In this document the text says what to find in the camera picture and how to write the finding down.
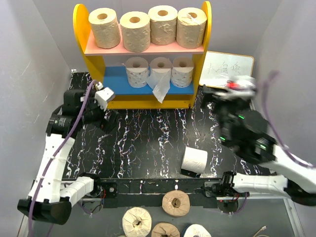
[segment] blue shelf board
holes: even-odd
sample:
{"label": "blue shelf board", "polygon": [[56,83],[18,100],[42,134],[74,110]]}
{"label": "blue shelf board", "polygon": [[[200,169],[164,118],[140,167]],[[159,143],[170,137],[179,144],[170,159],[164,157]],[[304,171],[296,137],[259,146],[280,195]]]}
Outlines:
{"label": "blue shelf board", "polygon": [[[130,86],[125,67],[106,67],[103,85],[114,91],[115,95],[152,95],[153,90],[145,85],[141,88]],[[187,87],[179,88],[170,83],[167,95],[193,95],[193,82]]]}

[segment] yellow shelf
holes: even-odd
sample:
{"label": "yellow shelf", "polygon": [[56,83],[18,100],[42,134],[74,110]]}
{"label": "yellow shelf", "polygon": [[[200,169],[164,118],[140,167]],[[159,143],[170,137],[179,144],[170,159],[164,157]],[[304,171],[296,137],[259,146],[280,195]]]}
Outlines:
{"label": "yellow shelf", "polygon": [[195,96],[198,90],[198,82],[202,73],[202,68],[211,36],[212,13],[211,4],[205,1],[202,4],[207,22],[205,26],[203,44],[196,49],[184,49],[176,42],[166,46],[151,44],[149,49],[142,53],[128,52],[121,43],[113,49],[102,49],[95,45],[94,37],[89,23],[89,12],[83,4],[77,4],[73,14],[73,24],[75,38],[81,55],[87,65],[91,78],[103,82],[105,75],[105,62],[102,55],[139,55],[139,54],[181,54],[193,53],[192,60],[195,64],[193,71],[193,95],[167,95],[161,104],[153,95],[120,95],[108,104],[109,109],[184,109],[194,105]]}

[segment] black marble table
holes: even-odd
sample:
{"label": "black marble table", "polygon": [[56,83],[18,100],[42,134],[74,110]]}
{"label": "black marble table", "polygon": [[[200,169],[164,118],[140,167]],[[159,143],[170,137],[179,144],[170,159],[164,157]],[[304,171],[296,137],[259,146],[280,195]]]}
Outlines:
{"label": "black marble table", "polygon": [[[89,73],[75,73],[70,89],[86,89],[90,81]],[[230,170],[269,175],[269,170],[248,164],[221,146],[213,104],[201,109],[201,100],[199,91],[193,109],[119,110],[119,126],[111,134],[85,125],[70,152],[63,179],[75,179],[82,172],[97,173],[103,179],[186,178],[180,174],[186,146],[208,152],[201,177],[221,178]]]}

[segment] white wall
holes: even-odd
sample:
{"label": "white wall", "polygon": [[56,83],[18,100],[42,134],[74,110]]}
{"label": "white wall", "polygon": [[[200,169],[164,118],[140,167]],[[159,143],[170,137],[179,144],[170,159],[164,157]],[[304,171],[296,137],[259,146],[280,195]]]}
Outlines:
{"label": "white wall", "polygon": [[[156,5],[168,5],[180,10],[184,7],[200,8],[203,0],[55,0],[48,3],[33,0],[57,46],[71,69],[86,71],[78,50],[73,30],[73,10],[77,3],[83,3],[89,12],[109,7],[116,11],[118,19],[129,11],[148,10]],[[253,55],[264,31],[275,14],[281,0],[210,0],[213,25],[209,50]],[[109,66],[124,63],[126,57],[106,57]]]}
{"label": "white wall", "polygon": [[70,69],[31,0],[0,8],[0,236],[17,236],[44,150],[51,112],[62,102]]}
{"label": "white wall", "polygon": [[[268,110],[292,153],[316,165],[316,1],[283,0],[255,51],[255,76],[281,72]],[[316,209],[296,205],[307,237],[315,236]]]}

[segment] whiteboard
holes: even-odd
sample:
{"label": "whiteboard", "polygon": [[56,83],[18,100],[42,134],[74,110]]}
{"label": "whiteboard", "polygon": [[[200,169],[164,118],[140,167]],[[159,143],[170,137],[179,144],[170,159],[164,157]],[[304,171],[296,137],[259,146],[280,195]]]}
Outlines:
{"label": "whiteboard", "polygon": [[253,62],[251,56],[208,51],[199,84],[221,88],[231,76],[251,76]]}

